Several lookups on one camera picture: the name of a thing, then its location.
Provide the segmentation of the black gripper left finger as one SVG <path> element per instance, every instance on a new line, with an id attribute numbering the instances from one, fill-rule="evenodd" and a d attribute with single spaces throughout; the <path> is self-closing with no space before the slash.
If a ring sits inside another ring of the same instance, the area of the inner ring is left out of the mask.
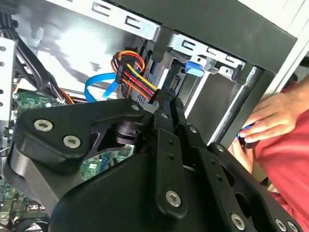
<path id="1" fill-rule="evenodd" d="M 162 162 L 166 154 L 182 158 L 171 115 L 174 98 L 156 91 L 149 102 L 155 108 L 153 112 L 131 99 L 24 111 L 14 129 L 6 178 L 16 189 L 42 203 L 51 217 L 65 194 L 85 182 L 80 169 L 86 159 L 133 144 L 134 155 L 149 154 L 155 159 L 155 209 L 181 219 L 187 213 L 185 184 L 183 180 L 164 180 L 167 169 Z"/>

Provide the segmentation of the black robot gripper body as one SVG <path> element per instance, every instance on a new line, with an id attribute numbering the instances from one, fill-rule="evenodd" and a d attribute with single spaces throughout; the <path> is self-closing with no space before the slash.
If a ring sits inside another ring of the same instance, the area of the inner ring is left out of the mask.
<path id="1" fill-rule="evenodd" d="M 164 180 L 183 180 L 188 200 L 184 218 L 162 215 L 154 207 L 156 163 L 149 154 L 134 155 L 70 190 L 55 207 L 51 232 L 227 232 L 202 176 L 182 167 L 181 157 L 162 157 Z"/>

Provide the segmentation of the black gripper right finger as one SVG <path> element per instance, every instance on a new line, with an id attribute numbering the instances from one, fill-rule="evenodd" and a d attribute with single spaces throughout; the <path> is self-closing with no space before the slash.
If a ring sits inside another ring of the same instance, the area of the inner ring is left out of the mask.
<path id="1" fill-rule="evenodd" d="M 190 166 L 193 186 L 189 206 L 202 208 L 207 232 L 300 232 L 299 223 L 218 143 L 205 145 L 200 133 L 187 124 L 183 104 L 171 103 L 174 132 L 180 139 L 182 163 Z"/>

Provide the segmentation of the person's left hand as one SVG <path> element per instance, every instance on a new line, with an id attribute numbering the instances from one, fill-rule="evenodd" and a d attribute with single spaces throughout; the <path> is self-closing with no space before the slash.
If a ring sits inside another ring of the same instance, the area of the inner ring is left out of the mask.
<path id="1" fill-rule="evenodd" d="M 249 172 L 253 170 L 254 154 L 252 149 L 243 148 L 237 138 L 234 139 L 228 151 Z"/>

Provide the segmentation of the person's right hand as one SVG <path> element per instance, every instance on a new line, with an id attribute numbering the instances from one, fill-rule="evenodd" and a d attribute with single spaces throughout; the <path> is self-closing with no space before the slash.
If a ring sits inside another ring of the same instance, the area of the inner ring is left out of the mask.
<path id="1" fill-rule="evenodd" d="M 239 132 L 254 143 L 291 132 L 297 118 L 309 109 L 308 96 L 296 92 L 276 94 L 259 103 Z"/>

